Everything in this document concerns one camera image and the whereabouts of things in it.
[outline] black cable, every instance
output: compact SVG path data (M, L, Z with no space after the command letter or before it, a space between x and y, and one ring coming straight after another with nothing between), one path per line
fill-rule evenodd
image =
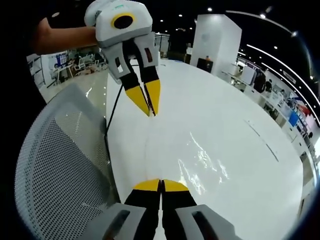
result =
M121 93L123 87L124 87L124 85L122 84L121 87L120 87L120 90L118 92L118 95L116 96L116 99L115 99L115 102L114 102L114 105L113 105L113 109L112 109L112 113L111 113L111 116L110 116L110 120L109 120L108 126L106 127L106 132L107 133L108 133L108 130L109 130L109 127L110 127L111 120L112 120L112 118L114 116L115 109L116 109L116 106L117 106L117 102L118 102L118 99L120 97L120 93Z

